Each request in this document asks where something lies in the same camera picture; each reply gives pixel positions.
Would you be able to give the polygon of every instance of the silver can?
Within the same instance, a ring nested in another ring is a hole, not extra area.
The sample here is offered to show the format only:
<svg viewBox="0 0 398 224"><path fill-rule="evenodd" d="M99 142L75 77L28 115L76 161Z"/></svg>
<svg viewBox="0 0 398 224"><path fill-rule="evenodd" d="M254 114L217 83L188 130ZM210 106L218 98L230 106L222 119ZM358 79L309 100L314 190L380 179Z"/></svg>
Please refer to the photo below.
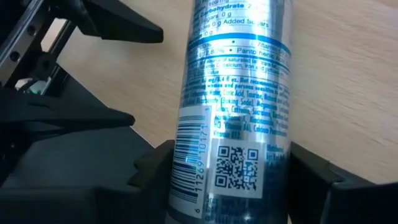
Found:
<svg viewBox="0 0 398 224"><path fill-rule="evenodd" d="M169 215L287 223L291 0L196 0Z"/></svg>

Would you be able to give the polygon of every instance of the wooden table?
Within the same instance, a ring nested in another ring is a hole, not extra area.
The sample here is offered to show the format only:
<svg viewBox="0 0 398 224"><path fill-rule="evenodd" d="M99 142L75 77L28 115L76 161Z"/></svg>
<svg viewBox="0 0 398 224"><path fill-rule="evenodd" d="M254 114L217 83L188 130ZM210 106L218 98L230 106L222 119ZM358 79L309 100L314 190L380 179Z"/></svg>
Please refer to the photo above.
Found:
<svg viewBox="0 0 398 224"><path fill-rule="evenodd" d="M163 44L72 35L60 64L151 144L174 138L192 1L124 0ZM398 2L296 0L292 140L376 183L398 180Z"/></svg>

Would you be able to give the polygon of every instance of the qr code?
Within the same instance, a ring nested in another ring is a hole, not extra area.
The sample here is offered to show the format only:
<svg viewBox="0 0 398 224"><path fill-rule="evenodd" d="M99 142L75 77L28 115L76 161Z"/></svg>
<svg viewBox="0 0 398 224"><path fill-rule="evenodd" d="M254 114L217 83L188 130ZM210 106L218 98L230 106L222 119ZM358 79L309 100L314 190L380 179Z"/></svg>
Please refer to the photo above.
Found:
<svg viewBox="0 0 398 224"><path fill-rule="evenodd" d="M259 150L233 146L218 146L217 150L215 187L257 191Z"/></svg>

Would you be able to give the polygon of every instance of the nutrition label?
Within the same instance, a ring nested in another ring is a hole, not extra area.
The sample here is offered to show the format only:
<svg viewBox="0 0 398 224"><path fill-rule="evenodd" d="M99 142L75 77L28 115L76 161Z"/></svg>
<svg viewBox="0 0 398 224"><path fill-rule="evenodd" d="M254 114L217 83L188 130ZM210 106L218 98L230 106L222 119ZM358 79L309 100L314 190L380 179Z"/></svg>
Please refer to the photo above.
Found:
<svg viewBox="0 0 398 224"><path fill-rule="evenodd" d="M170 194L179 212L231 223L239 220L233 209L214 209L227 197L255 202L283 188L291 58L285 2L195 1Z"/></svg>

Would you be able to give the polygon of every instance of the can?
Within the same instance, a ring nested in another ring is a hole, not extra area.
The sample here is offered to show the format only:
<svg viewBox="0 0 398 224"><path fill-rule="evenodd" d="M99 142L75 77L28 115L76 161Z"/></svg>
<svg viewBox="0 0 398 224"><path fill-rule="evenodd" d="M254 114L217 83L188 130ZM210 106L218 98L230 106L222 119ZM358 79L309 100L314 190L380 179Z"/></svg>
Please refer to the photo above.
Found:
<svg viewBox="0 0 398 224"><path fill-rule="evenodd" d="M196 0L169 215L287 223L291 0Z"/></svg>

